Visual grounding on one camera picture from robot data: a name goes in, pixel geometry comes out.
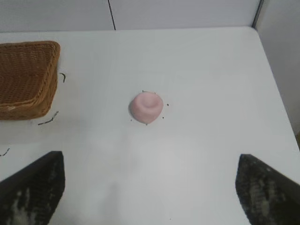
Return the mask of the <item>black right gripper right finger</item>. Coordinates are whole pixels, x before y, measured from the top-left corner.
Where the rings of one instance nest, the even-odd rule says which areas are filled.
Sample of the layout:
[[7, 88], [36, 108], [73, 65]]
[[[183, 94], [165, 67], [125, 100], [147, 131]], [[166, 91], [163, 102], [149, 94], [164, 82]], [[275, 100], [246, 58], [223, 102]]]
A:
[[298, 225], [300, 186], [251, 154], [240, 155], [235, 189], [252, 225]]

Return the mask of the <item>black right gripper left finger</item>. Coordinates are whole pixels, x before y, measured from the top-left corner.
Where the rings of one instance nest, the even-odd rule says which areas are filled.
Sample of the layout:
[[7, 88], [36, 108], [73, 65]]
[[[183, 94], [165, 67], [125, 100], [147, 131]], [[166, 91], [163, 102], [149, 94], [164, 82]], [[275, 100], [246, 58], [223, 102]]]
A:
[[1, 181], [0, 223], [49, 224], [64, 189], [63, 153], [51, 151]]

